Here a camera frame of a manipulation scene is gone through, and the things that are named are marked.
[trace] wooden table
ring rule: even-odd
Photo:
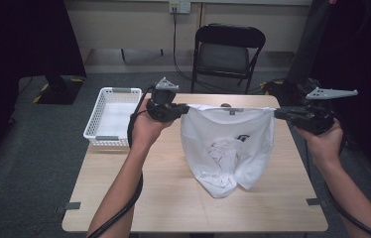
[[[279,107],[273,96],[178,94],[177,103],[232,107]],[[212,198],[194,178],[184,156],[181,120],[163,131],[145,166],[142,195],[136,203],[133,232],[311,232],[327,223],[288,125],[276,120],[269,165],[250,190],[238,186],[225,198]],[[128,151],[89,145],[62,228],[86,231]]]

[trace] power outlet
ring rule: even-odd
[[[191,3],[189,1],[172,0],[169,2],[168,7],[169,13],[177,11],[180,14],[190,14],[191,12]]]

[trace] black chair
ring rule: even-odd
[[[191,93],[198,74],[247,79],[245,94],[251,83],[257,57],[266,42],[256,28],[225,24],[209,24],[195,33]],[[257,49],[249,59],[249,49]]]

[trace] chair seat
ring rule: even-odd
[[[197,69],[247,75],[250,71],[248,59],[246,48],[202,43]]]

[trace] plastic basket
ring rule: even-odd
[[[142,96],[140,88],[104,87],[83,137],[94,146],[128,147],[127,127]]]

